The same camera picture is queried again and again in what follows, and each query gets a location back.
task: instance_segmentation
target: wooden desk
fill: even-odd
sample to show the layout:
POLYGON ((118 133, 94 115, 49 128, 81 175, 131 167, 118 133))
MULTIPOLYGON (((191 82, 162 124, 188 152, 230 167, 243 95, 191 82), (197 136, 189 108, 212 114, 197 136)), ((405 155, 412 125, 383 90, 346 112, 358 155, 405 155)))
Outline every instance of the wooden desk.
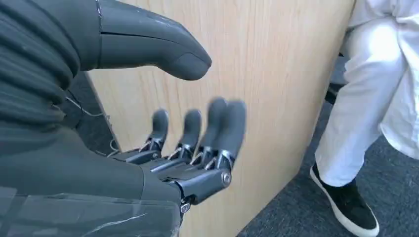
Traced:
POLYGON ((153 67, 96 70, 91 83, 122 150, 143 144, 168 110, 173 150, 183 116, 214 96, 241 98, 248 130, 233 183, 187 213, 182 237, 235 236, 298 172, 313 134, 352 0, 125 0, 182 23, 213 66, 199 81, 153 67))

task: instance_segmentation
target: gray carpet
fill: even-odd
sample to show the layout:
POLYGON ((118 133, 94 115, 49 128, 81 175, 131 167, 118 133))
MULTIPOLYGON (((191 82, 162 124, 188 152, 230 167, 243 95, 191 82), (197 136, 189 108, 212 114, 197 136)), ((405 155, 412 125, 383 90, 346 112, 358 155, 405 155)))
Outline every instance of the gray carpet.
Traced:
MULTIPOLYGON (((344 59, 339 58, 333 81, 339 81, 344 59)), ((80 75, 71 87, 82 106, 91 113, 100 108, 86 79, 80 75)), ((61 106, 68 114, 65 124, 74 127, 93 151, 108 154, 112 135, 103 117, 92 118, 70 103, 61 106)), ((251 221, 238 237, 350 237, 335 220, 324 194, 308 171, 314 151, 327 124, 331 105, 325 103, 300 173, 251 221)), ((419 162, 392 149, 380 138, 366 154, 358 176, 364 198, 380 222, 381 237, 419 237, 419 162)))

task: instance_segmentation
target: black sneaker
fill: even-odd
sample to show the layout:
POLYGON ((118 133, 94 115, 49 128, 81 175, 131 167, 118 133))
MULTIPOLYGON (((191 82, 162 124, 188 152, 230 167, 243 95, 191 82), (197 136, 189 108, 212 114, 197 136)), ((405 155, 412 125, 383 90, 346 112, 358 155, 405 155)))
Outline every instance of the black sneaker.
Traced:
POLYGON ((358 237, 378 235, 377 219, 359 194, 355 179, 342 187, 327 185, 320 179, 317 164, 311 168, 310 176, 326 194, 335 217, 347 230, 358 237))

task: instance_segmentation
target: cable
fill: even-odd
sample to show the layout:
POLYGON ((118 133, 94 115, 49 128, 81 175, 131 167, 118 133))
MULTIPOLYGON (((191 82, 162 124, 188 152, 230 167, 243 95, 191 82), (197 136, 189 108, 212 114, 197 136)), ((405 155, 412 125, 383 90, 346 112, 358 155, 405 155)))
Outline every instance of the cable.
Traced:
MULTIPOLYGON (((68 93, 73 97, 73 99, 76 101, 76 103, 79 105, 80 104, 80 102, 78 101, 78 99, 76 98, 76 96, 68 89, 68 93)), ((79 105, 78 106, 79 108, 80 108, 80 118, 79 118, 79 121, 76 123, 76 126, 74 126, 74 128, 77 130, 78 128, 79 128, 79 126, 80 126, 80 123, 82 122, 82 119, 83 119, 83 108, 79 105)))
POLYGON ((106 157, 111 157, 111 156, 113 156, 115 154, 118 154, 118 153, 119 153, 119 151, 113 151, 113 152, 109 153, 106 157))
POLYGON ((99 117, 102 116, 103 113, 99 113, 99 114, 92 114, 89 111, 86 111, 85 109, 83 109, 83 107, 80 106, 80 104, 76 103, 74 100, 72 100, 70 97, 66 96, 66 99, 68 101, 70 101, 71 103, 73 103, 75 106, 77 106, 79 109, 81 109, 85 114, 89 115, 90 117, 99 117))
POLYGON ((96 150, 96 151, 94 151, 94 152, 98 153, 99 155, 101 155, 101 156, 103 156, 103 157, 105 157, 105 156, 106 156, 106 154, 105 154, 105 153, 100 152, 100 151, 98 151, 98 150, 96 150))
POLYGON ((111 147, 111 149, 113 150, 113 151, 119 151, 119 149, 116 149, 113 145, 112 145, 112 143, 113 142, 115 142, 115 139, 112 139, 111 140, 111 142, 109 143, 109 146, 111 147))

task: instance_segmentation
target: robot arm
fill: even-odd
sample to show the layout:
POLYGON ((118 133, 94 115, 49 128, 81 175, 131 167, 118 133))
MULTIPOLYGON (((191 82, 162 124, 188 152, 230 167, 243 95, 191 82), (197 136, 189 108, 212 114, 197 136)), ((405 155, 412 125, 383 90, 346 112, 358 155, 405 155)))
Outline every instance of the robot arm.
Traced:
MULTIPOLYGON (((0 0, 0 187, 15 189, 16 197, 170 202, 179 205, 179 216, 228 187, 245 133, 242 102, 215 99, 199 144, 201 117, 190 111, 167 157, 161 155, 164 111, 155 113, 141 149, 113 159, 89 151, 60 125, 63 114, 51 105, 64 101, 77 73, 145 65, 197 80, 211 59, 179 23, 115 0, 0 0)), ((169 221, 148 217, 142 225, 169 221)), ((8 214, 0 213, 0 222, 0 233, 7 233, 8 214)))

